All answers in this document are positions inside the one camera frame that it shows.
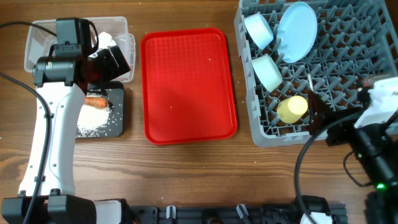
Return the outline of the white napkin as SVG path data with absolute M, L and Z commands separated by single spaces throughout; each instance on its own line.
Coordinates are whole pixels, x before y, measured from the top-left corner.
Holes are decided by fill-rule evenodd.
M 97 44 L 97 40 L 99 40 L 99 45 L 96 52 L 116 46 L 116 42 L 113 40 L 113 37 L 109 33 L 101 32 L 98 36 L 99 39 L 97 39 L 94 32 L 90 32 L 90 36 L 92 47 L 95 47 L 95 45 Z

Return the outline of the yellow plastic cup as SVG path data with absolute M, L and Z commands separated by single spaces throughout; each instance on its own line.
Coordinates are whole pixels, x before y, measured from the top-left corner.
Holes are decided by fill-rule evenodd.
M 308 102 L 302 96 L 292 96 L 281 101 L 277 107 L 277 115 L 287 124 L 297 122 L 308 110 Z

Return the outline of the white plastic spoon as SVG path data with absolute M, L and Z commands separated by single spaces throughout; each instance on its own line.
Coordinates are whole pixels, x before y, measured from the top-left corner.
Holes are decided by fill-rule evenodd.
M 312 81 L 312 76 L 311 74 L 307 74 L 307 79 L 308 79 L 308 84 L 309 88 L 312 92 L 314 92 L 314 87 L 313 87 L 313 81 Z

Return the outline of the orange carrot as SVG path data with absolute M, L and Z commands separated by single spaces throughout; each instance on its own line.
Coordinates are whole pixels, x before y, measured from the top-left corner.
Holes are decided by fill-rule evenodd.
M 102 97 L 86 97 L 85 105 L 102 110 L 109 106 L 109 102 L 107 99 Z

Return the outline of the white rice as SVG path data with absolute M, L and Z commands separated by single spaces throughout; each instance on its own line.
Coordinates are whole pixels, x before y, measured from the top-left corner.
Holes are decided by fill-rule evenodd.
M 110 106 L 96 109 L 84 105 L 81 109 L 76 138 L 113 138 L 123 133 L 123 110 Z

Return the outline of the green bowl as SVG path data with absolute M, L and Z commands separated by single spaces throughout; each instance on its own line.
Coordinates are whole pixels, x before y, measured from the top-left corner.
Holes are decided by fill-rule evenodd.
M 282 83 L 282 75 L 273 59 L 269 55 L 252 60 L 253 69 L 265 89 L 274 91 Z

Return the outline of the large light blue plate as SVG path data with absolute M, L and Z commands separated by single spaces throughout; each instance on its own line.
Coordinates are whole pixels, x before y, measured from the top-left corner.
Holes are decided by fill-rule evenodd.
M 287 8 L 279 22 L 277 48 L 283 61 L 295 63 L 312 49 L 317 37 L 318 22 L 315 11 L 305 2 L 295 2 Z

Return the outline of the light blue bowl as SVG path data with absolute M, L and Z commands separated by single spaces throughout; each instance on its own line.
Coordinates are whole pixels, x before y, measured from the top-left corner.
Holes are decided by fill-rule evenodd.
M 257 13 L 245 18 L 244 25 L 253 42 L 261 50 L 274 40 L 271 27 L 261 14 Z

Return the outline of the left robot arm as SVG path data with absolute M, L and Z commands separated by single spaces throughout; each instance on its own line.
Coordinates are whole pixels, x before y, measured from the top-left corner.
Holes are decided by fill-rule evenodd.
M 93 22 L 57 19 L 57 41 L 33 67 L 37 117 L 29 164 L 18 195 L 5 198 L 8 223 L 134 223 L 125 199 L 92 201 L 75 195 L 73 155 L 78 117 L 89 86 L 114 85 L 130 71 L 117 46 L 99 48 Z

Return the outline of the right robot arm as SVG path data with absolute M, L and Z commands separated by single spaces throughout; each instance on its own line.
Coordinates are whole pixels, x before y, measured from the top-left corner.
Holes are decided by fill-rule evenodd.
M 337 146 L 348 143 L 355 158 L 369 177 L 367 184 L 354 183 L 360 187 L 374 186 L 375 191 L 368 194 L 364 211 L 368 223 L 397 223 L 397 141 L 387 135 L 387 124 L 369 124 L 360 128 L 354 123 L 370 108 L 368 93 L 359 95 L 363 106 L 346 110 L 332 111 L 313 91 L 308 93 L 310 110 L 310 139 L 300 151 L 294 170 L 295 203 L 300 214 L 310 223 L 317 221 L 311 215 L 310 202 L 302 196 L 299 184 L 300 166 L 304 155 L 324 132 L 326 143 Z

